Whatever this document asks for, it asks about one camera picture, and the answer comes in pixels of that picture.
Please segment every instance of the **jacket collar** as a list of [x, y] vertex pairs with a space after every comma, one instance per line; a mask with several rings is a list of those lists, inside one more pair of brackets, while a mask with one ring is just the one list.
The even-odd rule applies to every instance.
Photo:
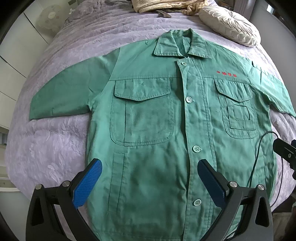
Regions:
[[207, 41], [192, 29], [188, 30], [170, 30], [161, 35], [154, 49], [157, 56], [183, 56], [175, 42], [174, 37], [182, 37], [191, 33], [191, 43], [187, 54], [199, 56], [203, 58], [212, 58]]

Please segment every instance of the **plush blanket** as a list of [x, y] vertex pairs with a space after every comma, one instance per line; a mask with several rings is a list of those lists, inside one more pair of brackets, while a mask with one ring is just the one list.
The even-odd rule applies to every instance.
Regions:
[[[214, 0], [208, 1], [209, 4], [216, 4]], [[225, 39], [204, 25], [197, 15], [171, 13], [171, 16], [159, 18], [158, 14], [136, 13], [132, 3], [126, 0], [87, 0], [70, 16], [31, 70], [16, 103], [10, 126], [5, 153], [7, 172], [15, 186], [29, 199], [36, 184], [42, 183], [45, 187], [60, 185], [85, 167], [89, 114], [32, 121], [28, 118], [33, 95], [68, 66], [107, 54], [128, 43], [157, 38], [170, 29], [192, 28], [205, 39], [255, 60], [268, 72], [281, 78], [261, 45], [250, 48]], [[280, 138], [287, 142], [296, 139], [296, 120], [293, 117], [271, 110], [270, 119], [272, 130]], [[278, 157], [277, 166], [276, 188], [271, 203], [279, 192], [281, 181], [282, 167]], [[284, 161], [283, 184], [273, 208], [283, 202], [294, 187], [292, 170]], [[80, 210], [87, 220], [85, 207]]]

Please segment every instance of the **chest pocket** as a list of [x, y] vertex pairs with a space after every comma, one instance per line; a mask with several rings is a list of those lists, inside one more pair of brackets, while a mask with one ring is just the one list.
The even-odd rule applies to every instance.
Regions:
[[257, 136], [258, 120], [247, 83], [214, 79], [226, 132], [233, 138]]
[[110, 121], [111, 138], [119, 145], [167, 141], [174, 131], [170, 79], [117, 80]]

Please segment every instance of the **gray wall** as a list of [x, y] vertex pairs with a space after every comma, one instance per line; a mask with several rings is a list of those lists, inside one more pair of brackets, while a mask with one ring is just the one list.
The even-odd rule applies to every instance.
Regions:
[[296, 109], [296, 39], [267, 6], [264, 0], [256, 0], [250, 22], [259, 30], [261, 45], [276, 65]]
[[25, 241], [29, 205], [30, 200], [21, 192], [0, 192], [2, 216], [20, 241]]

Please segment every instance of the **folded beige blanket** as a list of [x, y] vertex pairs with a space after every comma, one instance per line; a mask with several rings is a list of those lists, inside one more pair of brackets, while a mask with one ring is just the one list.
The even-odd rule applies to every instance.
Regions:
[[133, 8], [136, 12], [148, 12], [155, 9], [162, 8], [178, 8], [185, 15], [194, 15], [199, 12], [199, 10], [208, 6], [207, 0], [131, 0], [133, 3]]

